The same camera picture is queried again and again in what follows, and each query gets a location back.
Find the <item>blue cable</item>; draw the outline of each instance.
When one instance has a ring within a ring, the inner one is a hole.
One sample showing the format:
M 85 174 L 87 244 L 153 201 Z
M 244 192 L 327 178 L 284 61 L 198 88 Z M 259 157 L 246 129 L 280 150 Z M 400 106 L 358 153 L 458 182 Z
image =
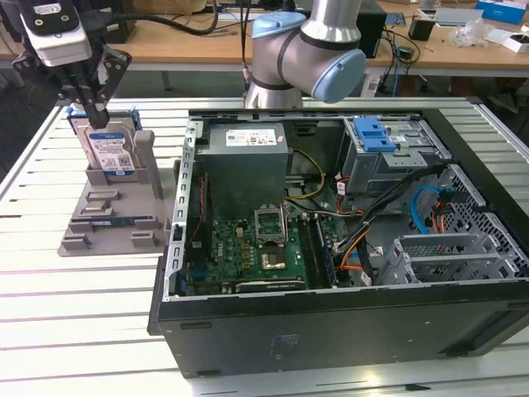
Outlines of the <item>blue cable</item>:
M 396 47 L 395 50 L 397 51 L 397 67 L 395 68 L 395 78 L 393 79 L 393 94 L 392 94 L 392 97 L 394 97 L 395 94 L 397 93 L 398 78 L 400 76 L 400 59 L 399 59 L 400 50 L 398 49 L 398 47 Z
M 410 213 L 412 213 L 413 221 L 417 225 L 419 232 L 421 232 L 421 234 L 428 234 L 428 229 L 426 226 L 424 226 L 424 223 L 422 223 L 422 220 L 419 218 L 419 213 L 417 212 L 417 199 L 419 198 L 419 195 L 423 190 L 430 190 L 434 193 L 439 194 L 441 192 L 441 189 L 434 188 L 433 186 L 421 186 L 413 195 L 412 202 L 410 203 Z

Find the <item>robotic arm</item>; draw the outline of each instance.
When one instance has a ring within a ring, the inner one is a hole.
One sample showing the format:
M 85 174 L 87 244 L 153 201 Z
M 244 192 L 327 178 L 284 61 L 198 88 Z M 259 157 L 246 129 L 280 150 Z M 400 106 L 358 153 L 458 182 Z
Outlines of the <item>robotic arm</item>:
M 24 52 L 13 67 L 35 84 L 84 108 L 94 129 L 109 121 L 107 101 L 131 63 L 131 56 L 105 43 L 107 26 L 143 19 L 164 23 L 196 36 L 204 31 L 162 17 L 113 16 L 90 10 L 89 0 L 0 0 L 12 25 L 22 35 Z M 247 108 L 300 108 L 301 92 L 326 103 L 342 100 L 365 69 L 359 50 L 356 16 L 360 0 L 314 0 L 311 17 L 274 12 L 254 23 L 252 83 Z
M 22 77 L 81 105 L 93 128 L 104 128 L 107 101 L 131 63 L 104 40 L 111 16 L 86 0 L 0 0 L 24 52 L 13 62 Z
M 300 108 L 302 91 L 325 103 L 342 100 L 359 83 L 360 0 L 314 0 L 308 20 L 273 12 L 254 22 L 254 60 L 246 108 Z

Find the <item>slotted metal table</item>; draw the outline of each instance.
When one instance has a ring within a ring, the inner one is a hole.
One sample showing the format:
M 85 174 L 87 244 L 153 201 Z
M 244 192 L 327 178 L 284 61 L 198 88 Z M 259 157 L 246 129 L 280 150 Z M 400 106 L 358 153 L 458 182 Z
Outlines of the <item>slotted metal table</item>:
M 234 98 L 109 105 L 139 109 L 143 127 L 155 132 L 159 167 L 181 155 L 189 109 L 240 106 Z M 485 107 L 463 98 L 352 98 L 335 106 L 439 108 L 529 211 L 529 151 Z M 64 112 L 53 109 L 0 184 L 0 395 L 529 394 L 529 328 L 477 358 L 185 380 L 164 339 L 145 330 L 157 255 L 56 253 L 88 164 Z

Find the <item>blue box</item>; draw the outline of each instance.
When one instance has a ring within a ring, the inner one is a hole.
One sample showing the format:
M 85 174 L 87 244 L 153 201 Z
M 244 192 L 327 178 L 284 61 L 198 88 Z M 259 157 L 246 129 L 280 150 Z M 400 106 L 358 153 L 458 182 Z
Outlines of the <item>blue box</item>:
M 517 25 L 526 12 L 526 4 L 519 2 L 497 2 L 494 0 L 479 0 L 477 10 L 483 10 L 483 18 L 495 21 L 513 23 Z

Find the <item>hard drive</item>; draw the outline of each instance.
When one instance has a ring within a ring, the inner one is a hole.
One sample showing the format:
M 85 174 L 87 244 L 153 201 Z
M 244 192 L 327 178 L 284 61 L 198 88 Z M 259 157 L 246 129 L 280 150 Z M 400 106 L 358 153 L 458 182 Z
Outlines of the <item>hard drive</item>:
M 88 158 L 92 170 L 102 170 L 108 177 L 132 175 L 143 168 L 136 154 L 134 135 L 141 129 L 137 110 L 111 112 L 105 128 L 94 130 L 86 113 L 69 110 L 68 120 Z

